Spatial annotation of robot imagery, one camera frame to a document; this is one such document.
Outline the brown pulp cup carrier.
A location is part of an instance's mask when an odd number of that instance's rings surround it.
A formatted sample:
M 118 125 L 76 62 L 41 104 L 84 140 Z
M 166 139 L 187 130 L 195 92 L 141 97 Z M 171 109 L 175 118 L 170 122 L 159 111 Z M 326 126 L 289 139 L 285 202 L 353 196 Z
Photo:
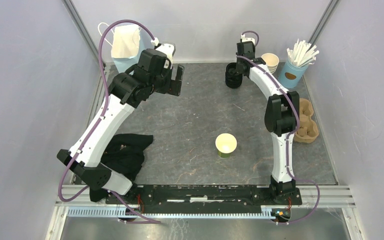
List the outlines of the brown pulp cup carrier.
M 312 119 L 314 115 L 312 103 L 305 98 L 299 99 L 299 121 L 300 126 L 294 134 L 293 140 L 298 143 L 313 143 L 320 132 L 316 122 Z

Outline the black cloth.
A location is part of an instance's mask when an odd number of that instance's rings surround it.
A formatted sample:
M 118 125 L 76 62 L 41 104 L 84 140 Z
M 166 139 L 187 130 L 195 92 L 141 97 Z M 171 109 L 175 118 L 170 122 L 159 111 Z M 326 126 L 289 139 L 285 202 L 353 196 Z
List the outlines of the black cloth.
M 116 134 L 105 148 L 101 163 L 134 182 L 145 160 L 144 150 L 153 141 L 153 135 Z

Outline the blue straw holder can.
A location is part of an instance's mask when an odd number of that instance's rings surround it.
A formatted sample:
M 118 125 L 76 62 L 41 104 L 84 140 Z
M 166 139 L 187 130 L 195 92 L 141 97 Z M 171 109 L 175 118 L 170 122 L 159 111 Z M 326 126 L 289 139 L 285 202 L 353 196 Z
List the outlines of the blue straw holder can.
M 278 74 L 278 82 L 287 89 L 295 88 L 309 66 L 298 67 L 287 60 Z

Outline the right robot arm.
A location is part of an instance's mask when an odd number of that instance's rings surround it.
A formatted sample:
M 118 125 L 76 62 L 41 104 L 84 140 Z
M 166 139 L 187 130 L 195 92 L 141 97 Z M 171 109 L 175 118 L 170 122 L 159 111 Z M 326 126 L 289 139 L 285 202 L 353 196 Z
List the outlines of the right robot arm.
M 262 58 L 256 57 L 251 40 L 236 45 L 236 72 L 254 82 L 267 99 L 264 124 L 273 141 L 273 170 L 268 187 L 269 199 L 282 204 L 296 190 L 292 168 L 292 141 L 300 127 L 300 97 L 288 91 L 269 71 Z

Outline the light blue paper bag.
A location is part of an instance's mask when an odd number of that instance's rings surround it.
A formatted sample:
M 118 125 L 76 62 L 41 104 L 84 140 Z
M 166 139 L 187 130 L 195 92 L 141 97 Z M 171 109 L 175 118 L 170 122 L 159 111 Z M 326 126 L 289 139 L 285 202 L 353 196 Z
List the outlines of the light blue paper bag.
M 110 55 L 119 73 L 125 72 L 139 60 L 140 52 L 145 49 L 141 40 L 142 28 L 137 24 L 118 25 L 110 30 L 112 43 Z

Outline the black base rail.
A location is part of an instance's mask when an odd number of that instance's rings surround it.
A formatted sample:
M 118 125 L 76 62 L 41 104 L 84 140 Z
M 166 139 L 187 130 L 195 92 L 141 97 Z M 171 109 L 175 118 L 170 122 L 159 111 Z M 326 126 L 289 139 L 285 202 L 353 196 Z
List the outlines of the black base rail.
M 300 206 L 298 188 L 275 192 L 265 185 L 135 185 L 122 196 L 145 214 L 256 214 L 262 206 Z

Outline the green paper coffee cup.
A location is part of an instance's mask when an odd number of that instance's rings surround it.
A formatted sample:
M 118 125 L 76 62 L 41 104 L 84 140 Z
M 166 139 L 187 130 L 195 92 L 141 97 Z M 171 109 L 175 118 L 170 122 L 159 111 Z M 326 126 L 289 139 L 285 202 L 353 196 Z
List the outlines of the green paper coffee cup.
M 222 133 L 215 140 L 215 146 L 220 158 L 228 158 L 235 151 L 237 145 L 237 139 L 230 133 Z

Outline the stack of paper cups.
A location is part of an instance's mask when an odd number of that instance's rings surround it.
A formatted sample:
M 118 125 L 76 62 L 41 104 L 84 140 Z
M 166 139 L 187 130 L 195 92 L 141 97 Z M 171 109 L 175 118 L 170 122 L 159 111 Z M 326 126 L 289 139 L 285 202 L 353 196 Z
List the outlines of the stack of paper cups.
M 280 62 L 279 57 L 274 53 L 264 53 L 261 58 L 265 61 L 268 70 L 274 74 Z

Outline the stack of black lids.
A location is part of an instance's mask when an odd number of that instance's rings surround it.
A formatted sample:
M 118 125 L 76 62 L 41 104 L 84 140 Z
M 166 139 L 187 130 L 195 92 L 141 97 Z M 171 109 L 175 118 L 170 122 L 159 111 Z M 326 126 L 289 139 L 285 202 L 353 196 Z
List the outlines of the stack of black lids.
M 237 89 L 242 85 L 243 75 L 236 70 L 236 62 L 231 62 L 225 69 L 225 84 L 231 89 Z

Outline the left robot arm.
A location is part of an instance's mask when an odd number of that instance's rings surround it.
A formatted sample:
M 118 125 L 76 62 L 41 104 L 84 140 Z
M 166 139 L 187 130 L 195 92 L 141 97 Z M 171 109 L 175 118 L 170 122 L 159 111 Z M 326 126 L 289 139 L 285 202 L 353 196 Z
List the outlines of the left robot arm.
M 136 200 L 137 190 L 132 187 L 132 181 L 105 166 L 101 158 L 124 120 L 151 94 L 180 95 L 184 66 L 178 65 L 172 79 L 175 51 L 176 47 L 170 43 L 143 50 L 136 64 L 113 78 L 108 98 L 80 139 L 70 149 L 57 153 L 57 159 L 91 190 L 116 192 L 125 204 Z

